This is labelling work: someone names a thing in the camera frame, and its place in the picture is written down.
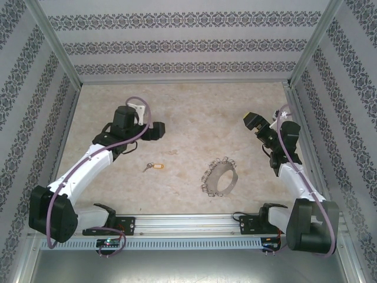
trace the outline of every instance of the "wall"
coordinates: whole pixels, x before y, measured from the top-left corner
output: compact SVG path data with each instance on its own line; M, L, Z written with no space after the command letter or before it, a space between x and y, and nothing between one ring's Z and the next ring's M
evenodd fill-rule
M0 0L0 282L14 272L31 189L47 185L78 96L20 0Z
M377 1L345 1L296 92L367 282L377 282Z
M288 79L329 0L41 1L83 82Z

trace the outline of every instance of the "perforated metal strip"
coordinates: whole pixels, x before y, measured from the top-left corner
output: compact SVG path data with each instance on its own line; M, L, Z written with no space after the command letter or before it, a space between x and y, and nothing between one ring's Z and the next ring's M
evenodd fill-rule
M96 239L71 239L59 243L55 250L84 251L95 249ZM260 238L201 238L201 239L127 239L128 250L184 250L184 249L261 249ZM49 250L47 241L41 243L41 250Z

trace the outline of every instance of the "key tag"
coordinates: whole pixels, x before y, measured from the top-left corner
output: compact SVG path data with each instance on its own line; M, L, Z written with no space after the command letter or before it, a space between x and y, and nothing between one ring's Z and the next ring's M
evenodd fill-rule
M153 169L164 169L164 165L163 164L153 164Z

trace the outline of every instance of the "beige floor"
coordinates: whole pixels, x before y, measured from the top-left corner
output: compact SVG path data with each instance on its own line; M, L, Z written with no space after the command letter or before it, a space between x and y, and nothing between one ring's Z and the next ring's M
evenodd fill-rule
M292 204L262 143L243 124L250 111L271 121L272 113L286 104L281 83L85 85L59 176L129 96L148 101L153 121L165 122L166 134L159 141L140 141L138 150L120 156L89 185L78 206L100 202L117 213L176 214L257 212L265 202ZM236 162L239 179L227 197L210 198L200 189L201 177L210 162L224 156ZM165 168L142 173L148 162ZM221 181L229 183L231 176Z

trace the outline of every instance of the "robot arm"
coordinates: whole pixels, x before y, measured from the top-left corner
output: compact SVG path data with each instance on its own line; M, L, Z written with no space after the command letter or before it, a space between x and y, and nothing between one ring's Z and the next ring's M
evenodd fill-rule
M119 106L115 111L112 123L108 123L102 132L92 141L85 155L76 164L47 187L37 186L31 192L29 209L29 226L46 234L47 210L53 194L62 184L65 177L72 172L81 161L93 153L135 137L145 128L143 124L144 106L127 104ZM165 125L162 122L154 122L153 128L149 128L142 136L142 140L158 140L165 133ZM127 149L127 144L102 150L82 166L80 166L64 183L63 188L53 204L51 214L51 238L63 243L74 234L92 227L113 228L115 223L115 211L101 204L94 204L90 208L74 208L77 199L93 179L116 158Z
M267 218L263 221L278 227L286 234L288 247L295 251L307 251L325 254L330 250L330 232L313 195L322 204L332 225L335 239L338 231L339 208L335 202L327 201L310 183L304 173L302 162L296 151L300 126L292 121L285 121L281 129L283 143L298 171L289 163L277 138L276 130L262 116L249 113L244 117L249 130L257 129L256 136L264 147L271 149L270 167L282 180L295 200L292 209L282 205L265 203L261 210ZM303 181L307 180L309 189Z

